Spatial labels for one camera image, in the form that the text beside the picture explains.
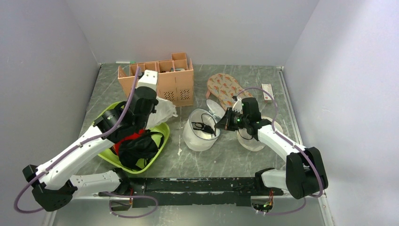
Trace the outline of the white bra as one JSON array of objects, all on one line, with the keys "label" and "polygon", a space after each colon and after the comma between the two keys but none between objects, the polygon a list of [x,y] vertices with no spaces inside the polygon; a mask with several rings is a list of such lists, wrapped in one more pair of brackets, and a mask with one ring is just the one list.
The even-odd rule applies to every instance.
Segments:
[{"label": "white bra", "polygon": [[146,129],[154,128],[172,117],[178,116],[176,106],[171,101],[160,97],[156,97],[156,99],[158,100],[158,104],[155,106],[156,113],[149,115]]}]

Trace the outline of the white round mesh laundry bag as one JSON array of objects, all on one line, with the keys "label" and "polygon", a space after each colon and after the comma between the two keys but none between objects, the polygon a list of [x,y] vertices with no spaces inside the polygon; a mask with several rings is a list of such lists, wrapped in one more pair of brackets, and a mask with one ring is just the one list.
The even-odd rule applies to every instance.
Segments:
[{"label": "white round mesh laundry bag", "polygon": [[[193,151],[201,152],[208,150],[218,139],[221,131],[220,129],[215,129],[215,124],[221,120],[225,114],[225,110],[215,101],[208,99],[206,100],[206,105],[208,109],[196,108],[194,109],[188,117],[188,120],[184,126],[183,130],[183,140],[186,145]],[[211,125],[215,131],[216,136],[204,133],[202,131],[193,130],[191,122],[201,122],[201,114],[208,113],[216,121],[214,121],[207,115],[203,116],[204,123]]]}]

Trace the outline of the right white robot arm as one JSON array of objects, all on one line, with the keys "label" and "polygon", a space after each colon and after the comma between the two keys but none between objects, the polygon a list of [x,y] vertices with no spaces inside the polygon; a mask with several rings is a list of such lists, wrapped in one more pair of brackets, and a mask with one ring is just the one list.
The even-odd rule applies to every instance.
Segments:
[{"label": "right white robot arm", "polygon": [[227,108],[215,125],[218,129],[245,129],[255,140],[271,148],[286,163],[285,170],[264,169],[255,176],[254,190],[267,194],[271,188],[288,191],[294,198],[319,197],[328,187],[328,179],[320,151],[295,143],[280,133],[270,120],[263,119],[254,97],[240,100],[240,110]]}]

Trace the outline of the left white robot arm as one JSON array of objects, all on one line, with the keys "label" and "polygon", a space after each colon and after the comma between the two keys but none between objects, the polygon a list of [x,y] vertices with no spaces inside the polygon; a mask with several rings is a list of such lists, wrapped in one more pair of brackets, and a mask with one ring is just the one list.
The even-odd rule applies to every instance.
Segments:
[{"label": "left white robot arm", "polygon": [[23,174],[40,210],[58,210],[72,199],[87,194],[128,194],[131,183],[122,169],[86,176],[75,173],[105,149],[145,129],[150,114],[156,112],[156,97],[155,86],[135,88],[126,102],[106,110],[78,140],[56,157],[39,166],[26,166]]}]

